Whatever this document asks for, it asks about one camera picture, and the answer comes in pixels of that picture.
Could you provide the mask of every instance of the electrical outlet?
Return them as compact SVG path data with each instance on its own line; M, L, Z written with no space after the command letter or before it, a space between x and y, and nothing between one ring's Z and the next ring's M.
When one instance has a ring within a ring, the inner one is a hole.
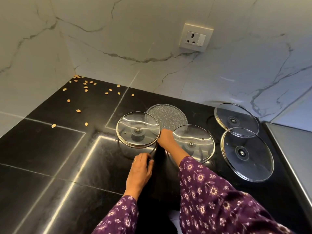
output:
M192 44L196 45L199 39L199 34L188 31L188 34L186 35L185 43L186 44Z
M180 47L204 52L212 34L213 29L184 24Z

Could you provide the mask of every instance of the transparent glass lid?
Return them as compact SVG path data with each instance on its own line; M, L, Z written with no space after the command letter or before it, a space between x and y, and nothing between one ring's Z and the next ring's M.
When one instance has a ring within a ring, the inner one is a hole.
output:
M131 112L119 120L116 133L124 144L134 148L144 148L156 142L160 128L151 115L145 112Z
M173 136L178 145L197 161L208 161L214 154L213 138L199 126L180 126L173 131Z
M265 181L274 170L273 156L266 143L256 134L250 138L236 135L243 130L246 129L232 128L224 132L221 138L223 157L241 178L252 182Z
M236 133L240 133L238 134L240 136L253 137L254 134L257 135L259 132L259 124L256 118L250 112L248 112L246 109L239 105L231 103L221 104L215 108L214 115L217 122L225 130L233 127L241 127L247 129L240 131L237 130Z

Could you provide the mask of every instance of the gray speckled round plate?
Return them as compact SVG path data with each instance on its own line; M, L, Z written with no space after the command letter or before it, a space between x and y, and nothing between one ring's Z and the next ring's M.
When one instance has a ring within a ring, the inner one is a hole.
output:
M156 104L151 106L146 113L157 120L160 129L165 128L174 131L179 126L188 124L185 114L179 108L170 104Z

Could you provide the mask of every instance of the sleeve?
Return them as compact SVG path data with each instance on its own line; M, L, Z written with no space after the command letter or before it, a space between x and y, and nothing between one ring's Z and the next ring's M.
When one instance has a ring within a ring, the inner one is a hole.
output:
M96 226L92 234L135 232L138 220L138 206L132 196L123 196Z
M192 157L179 166L180 226L184 234L291 234L248 193L237 191Z

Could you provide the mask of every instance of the glossy black surface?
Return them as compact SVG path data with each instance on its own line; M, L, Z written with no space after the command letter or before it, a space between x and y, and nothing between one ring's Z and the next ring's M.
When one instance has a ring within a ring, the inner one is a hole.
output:
M278 222L297 233L311 233L263 128L259 136L271 149L275 170L267 181L252 183L242 180L225 164L218 143L224 130L213 119L208 120L213 116L213 107L97 80L93 80L97 85L88 84L85 92L82 83L91 79L78 80L67 83L66 91L58 90L0 138L0 163L4 164L0 165L0 225L4 233L14 233L23 219L24 232L20 228L15 233L91 233L121 197L132 160L142 152L151 153L155 163L141 196L179 209L178 168L164 150L156 145L145 149L127 147L119 143L115 131L123 115L145 112L159 103L178 107L189 124L213 135L216 152L206 166L254 196ZM55 128L51 128L53 123L57 124Z

